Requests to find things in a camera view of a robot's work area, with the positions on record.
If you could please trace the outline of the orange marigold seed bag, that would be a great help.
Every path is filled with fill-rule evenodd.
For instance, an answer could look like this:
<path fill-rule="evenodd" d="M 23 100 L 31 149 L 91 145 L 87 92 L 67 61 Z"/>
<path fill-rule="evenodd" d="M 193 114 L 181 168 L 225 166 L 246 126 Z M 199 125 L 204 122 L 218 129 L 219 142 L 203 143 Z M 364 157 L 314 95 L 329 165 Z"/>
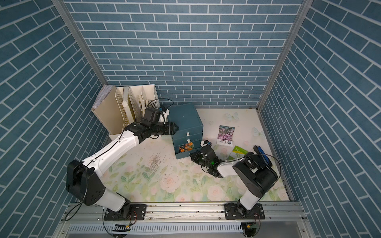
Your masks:
<path fill-rule="evenodd" d="M 178 146 L 178 149 L 180 153 L 192 151 L 194 149 L 194 144 L 192 142 L 188 142 L 186 144 Z"/>

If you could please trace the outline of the teal bottom drawer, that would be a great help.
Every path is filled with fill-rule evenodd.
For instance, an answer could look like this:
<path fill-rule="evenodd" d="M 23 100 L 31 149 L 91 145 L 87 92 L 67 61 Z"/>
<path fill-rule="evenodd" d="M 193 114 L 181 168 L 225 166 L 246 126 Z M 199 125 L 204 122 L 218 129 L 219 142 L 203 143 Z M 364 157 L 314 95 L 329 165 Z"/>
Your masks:
<path fill-rule="evenodd" d="M 196 140 L 193 142 L 188 142 L 182 145 L 174 147 L 176 159 L 182 159 L 188 157 L 190 153 L 196 152 L 201 149 L 202 140 Z"/>

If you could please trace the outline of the teal drawer cabinet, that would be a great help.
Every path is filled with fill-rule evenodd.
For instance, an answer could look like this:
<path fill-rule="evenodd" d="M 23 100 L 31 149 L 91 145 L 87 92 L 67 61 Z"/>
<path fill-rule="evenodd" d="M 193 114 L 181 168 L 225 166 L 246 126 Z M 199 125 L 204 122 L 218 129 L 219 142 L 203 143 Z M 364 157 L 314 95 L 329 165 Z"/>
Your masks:
<path fill-rule="evenodd" d="M 179 127 L 178 131 L 172 135 L 174 146 L 202 140 L 203 123 L 194 104 L 170 107 L 169 111 L 169 122 L 174 122 Z"/>

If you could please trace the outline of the purple flower seed bag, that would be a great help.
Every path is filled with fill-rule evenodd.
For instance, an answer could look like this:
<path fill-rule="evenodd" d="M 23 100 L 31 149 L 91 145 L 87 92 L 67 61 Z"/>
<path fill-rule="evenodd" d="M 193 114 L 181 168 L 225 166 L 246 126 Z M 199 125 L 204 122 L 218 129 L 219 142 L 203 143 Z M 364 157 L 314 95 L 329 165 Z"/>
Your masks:
<path fill-rule="evenodd" d="M 233 134 L 235 128 L 228 126 L 219 126 L 218 136 L 216 143 L 223 146 L 233 146 Z"/>

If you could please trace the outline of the green seed bag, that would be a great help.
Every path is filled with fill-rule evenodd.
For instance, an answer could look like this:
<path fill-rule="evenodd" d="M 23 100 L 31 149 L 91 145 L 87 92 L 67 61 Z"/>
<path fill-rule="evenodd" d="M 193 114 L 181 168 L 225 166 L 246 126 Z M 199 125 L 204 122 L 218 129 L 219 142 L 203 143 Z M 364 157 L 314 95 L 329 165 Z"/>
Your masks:
<path fill-rule="evenodd" d="M 232 150 L 232 152 L 230 153 L 229 157 L 228 157 L 228 161 L 232 161 L 232 160 L 237 160 L 237 159 L 241 159 L 243 158 L 246 154 L 248 153 L 247 150 L 239 147 L 239 146 L 235 146 Z"/>

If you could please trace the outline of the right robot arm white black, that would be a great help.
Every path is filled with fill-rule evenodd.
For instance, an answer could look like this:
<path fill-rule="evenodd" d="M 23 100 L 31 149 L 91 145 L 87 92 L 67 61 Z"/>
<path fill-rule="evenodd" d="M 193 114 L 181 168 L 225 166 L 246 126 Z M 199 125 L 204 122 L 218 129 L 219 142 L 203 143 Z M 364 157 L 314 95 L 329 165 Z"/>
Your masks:
<path fill-rule="evenodd" d="M 220 160 L 210 145 L 190 153 L 191 161 L 206 168 L 208 174 L 216 178 L 238 176 L 244 184 L 246 190 L 237 203 L 224 205 L 227 220 L 265 218 L 258 202 L 276 184 L 278 174 L 262 148 L 255 145 L 253 149 L 231 161 Z"/>

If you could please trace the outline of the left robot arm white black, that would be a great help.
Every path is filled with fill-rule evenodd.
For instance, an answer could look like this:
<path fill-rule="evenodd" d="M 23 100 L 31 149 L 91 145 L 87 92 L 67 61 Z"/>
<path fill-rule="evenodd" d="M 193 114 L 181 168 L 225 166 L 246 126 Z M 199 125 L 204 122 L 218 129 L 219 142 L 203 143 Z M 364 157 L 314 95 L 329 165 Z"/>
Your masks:
<path fill-rule="evenodd" d="M 108 189 L 102 177 L 129 150 L 152 136 L 174 135 L 179 127 L 173 123 L 145 126 L 139 123 L 128 125 L 110 144 L 94 155 L 67 166 L 66 190 L 80 204 L 98 205 L 106 209 L 105 220 L 118 221 L 132 218 L 131 202 L 116 191 Z"/>

